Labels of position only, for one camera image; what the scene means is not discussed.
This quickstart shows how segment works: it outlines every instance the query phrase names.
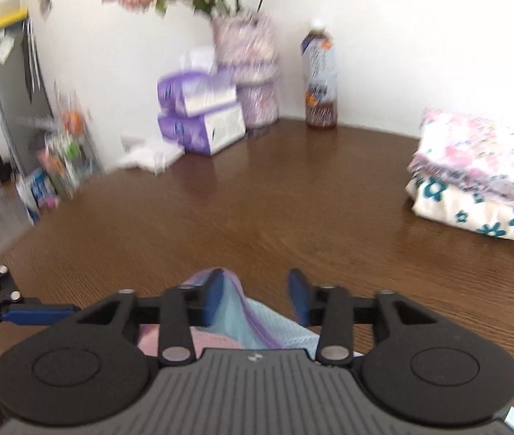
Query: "metal screw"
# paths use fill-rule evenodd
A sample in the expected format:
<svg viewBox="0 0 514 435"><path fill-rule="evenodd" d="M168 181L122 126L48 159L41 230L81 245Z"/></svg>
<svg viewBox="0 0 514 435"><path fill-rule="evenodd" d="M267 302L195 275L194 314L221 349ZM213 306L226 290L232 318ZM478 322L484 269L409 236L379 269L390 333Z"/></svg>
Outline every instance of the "metal screw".
<svg viewBox="0 0 514 435"><path fill-rule="evenodd" d="M168 347L162 352L162 357L168 361L184 361L190 356L188 348Z"/></svg>
<svg viewBox="0 0 514 435"><path fill-rule="evenodd" d="M341 345L330 345L329 347L322 348L322 357L326 360L344 360L348 356L350 356L349 350Z"/></svg>

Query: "flower vase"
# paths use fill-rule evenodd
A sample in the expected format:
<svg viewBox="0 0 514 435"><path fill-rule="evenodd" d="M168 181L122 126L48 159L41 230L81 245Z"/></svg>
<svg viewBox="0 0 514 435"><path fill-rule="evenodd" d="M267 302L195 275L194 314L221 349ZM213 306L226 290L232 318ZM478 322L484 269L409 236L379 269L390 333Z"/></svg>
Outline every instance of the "flower vase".
<svg viewBox="0 0 514 435"><path fill-rule="evenodd" d="M274 81L279 56L271 19L261 13L237 14L212 20L219 69L227 69L237 85L245 127L251 133L279 117Z"/></svg>

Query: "refrigerator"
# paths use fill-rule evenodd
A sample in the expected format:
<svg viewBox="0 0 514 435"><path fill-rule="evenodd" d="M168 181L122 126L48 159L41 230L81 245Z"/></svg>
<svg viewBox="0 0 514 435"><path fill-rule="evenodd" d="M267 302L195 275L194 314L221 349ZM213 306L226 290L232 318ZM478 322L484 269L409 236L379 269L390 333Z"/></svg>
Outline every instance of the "refrigerator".
<svg viewBox="0 0 514 435"><path fill-rule="evenodd" d="M30 61L37 62L37 58L30 52L32 44L24 25L7 28L0 44L5 36L12 37L14 44L7 59L0 63L0 123L17 169L28 176L40 166L36 152L43 149L46 133L34 126L35 121L53 116L38 67L39 83L30 89Z"/></svg>

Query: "white cloth with blue flowers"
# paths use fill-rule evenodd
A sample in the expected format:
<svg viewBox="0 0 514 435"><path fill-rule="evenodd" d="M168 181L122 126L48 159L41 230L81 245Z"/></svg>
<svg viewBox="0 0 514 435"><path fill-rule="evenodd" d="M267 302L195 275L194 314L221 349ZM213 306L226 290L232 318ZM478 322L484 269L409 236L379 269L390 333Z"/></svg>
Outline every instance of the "white cloth with blue flowers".
<svg viewBox="0 0 514 435"><path fill-rule="evenodd" d="M514 240L514 207L480 194L462 191L422 171L406 191L414 199L417 216L483 235Z"/></svg>

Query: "logo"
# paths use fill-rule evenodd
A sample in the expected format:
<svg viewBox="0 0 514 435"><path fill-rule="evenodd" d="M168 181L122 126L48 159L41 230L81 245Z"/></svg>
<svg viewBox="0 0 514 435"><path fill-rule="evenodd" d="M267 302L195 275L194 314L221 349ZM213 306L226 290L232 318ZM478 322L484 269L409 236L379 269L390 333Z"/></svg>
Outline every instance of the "logo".
<svg viewBox="0 0 514 435"><path fill-rule="evenodd" d="M177 121L175 123L175 136L177 136L177 140L179 142L183 142L185 139L185 127L183 126L183 123L180 121Z"/></svg>
<svg viewBox="0 0 514 435"><path fill-rule="evenodd" d="M252 363L258 363L264 359L264 356L261 353L253 353L252 355L249 355L247 359Z"/></svg>

